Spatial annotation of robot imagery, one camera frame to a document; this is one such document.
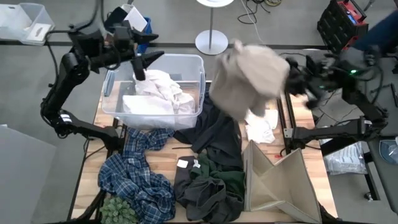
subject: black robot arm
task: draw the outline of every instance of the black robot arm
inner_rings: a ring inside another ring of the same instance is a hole
[[[40,114],[51,125],[60,138],[80,133],[84,137],[100,138],[108,150],[120,150],[123,140],[114,127],[99,127],[80,121],[62,106],[75,86],[82,84],[90,71],[99,73],[99,68],[116,69],[122,62],[130,61],[138,80],[145,80],[144,69],[158,59],[164,52],[136,55],[134,43],[148,43],[156,38],[155,34],[143,34],[131,29],[128,21],[115,25],[114,43],[104,45],[100,29],[90,24],[82,29],[68,32],[73,43],[71,51],[62,57],[59,74],[48,95],[41,103]]]
[[[301,148],[312,140],[332,139],[322,145],[323,155],[330,154],[357,141],[366,141],[378,136],[387,125],[387,111],[378,107],[366,96],[363,85],[380,74],[377,64],[377,49],[363,52],[350,48],[340,55],[324,54],[320,51],[306,56],[306,66],[299,69],[297,62],[287,58],[290,74],[286,81],[286,92],[293,95],[307,95],[306,105],[312,109],[324,99],[326,92],[342,89],[345,102],[356,105],[364,116],[328,128],[307,129],[304,127],[283,127],[286,152]]]

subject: wooden tabletop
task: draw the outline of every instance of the wooden tabletop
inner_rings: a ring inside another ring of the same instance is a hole
[[[294,108],[294,114],[297,126],[303,126],[306,128],[314,128],[314,122],[312,113],[303,105],[304,98],[296,98],[291,96],[292,104]],[[285,118],[289,124],[289,116],[287,115],[287,109],[284,103]],[[101,109],[102,98],[99,101],[95,125],[98,126],[111,126],[113,117],[103,113]],[[270,109],[277,109],[276,101],[268,103]],[[244,130],[244,124],[239,124],[243,136],[242,149],[245,149],[248,144],[246,132]],[[272,161],[276,162],[280,159],[279,152],[284,148],[284,140],[282,136],[282,130],[280,123],[274,130],[275,141],[272,144],[258,144],[261,151]],[[309,143],[311,146],[319,147],[317,141]],[[103,143],[99,140],[91,141],[88,146],[88,153],[93,152],[103,146]],[[172,149],[173,147],[185,147],[189,145],[182,144],[176,139],[169,139],[165,147],[157,152],[147,151],[146,159],[153,172],[157,174],[163,174],[173,184],[175,171],[177,167],[178,158],[181,156],[194,156],[195,153],[191,149]],[[319,150],[306,148],[303,150],[303,156],[305,165],[308,170],[308,174],[312,181],[315,189],[318,201],[323,205],[326,210],[333,216],[337,216],[335,203],[331,194],[330,184],[328,176],[326,174],[325,165],[323,163],[322,154]],[[99,192],[100,188],[97,185],[98,172],[100,171],[101,165],[106,159],[106,150],[94,154],[84,164],[81,179],[79,180],[78,192],[73,208],[72,218],[79,217],[92,202],[94,197]],[[176,203],[176,214],[175,218],[170,222],[187,222],[185,216],[185,209]],[[236,222],[292,222],[294,221],[288,215],[279,212],[242,212],[241,216]]]

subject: white lamp base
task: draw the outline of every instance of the white lamp base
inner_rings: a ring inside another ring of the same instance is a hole
[[[209,40],[210,30],[201,32],[195,39],[197,49],[206,55],[218,55],[228,47],[228,38],[218,30],[212,30]]]

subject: green plant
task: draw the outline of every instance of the green plant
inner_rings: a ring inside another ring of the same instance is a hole
[[[104,200],[104,205],[99,209],[102,213],[102,224],[131,224],[137,223],[137,215],[130,205],[119,197]]]

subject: clear plastic bin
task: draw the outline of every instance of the clear plastic bin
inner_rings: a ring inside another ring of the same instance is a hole
[[[0,4],[0,39],[43,45],[45,33],[54,27],[53,20],[41,4]]]
[[[108,71],[103,85],[102,110],[114,116],[131,128],[154,129],[172,128],[175,130],[192,128],[202,111],[205,97],[205,69],[203,59],[198,55],[165,54],[150,65],[148,70],[161,70],[170,74],[184,93],[195,100],[192,114],[132,114],[125,113],[124,95],[135,95],[135,81],[130,62],[124,62],[115,71]]]

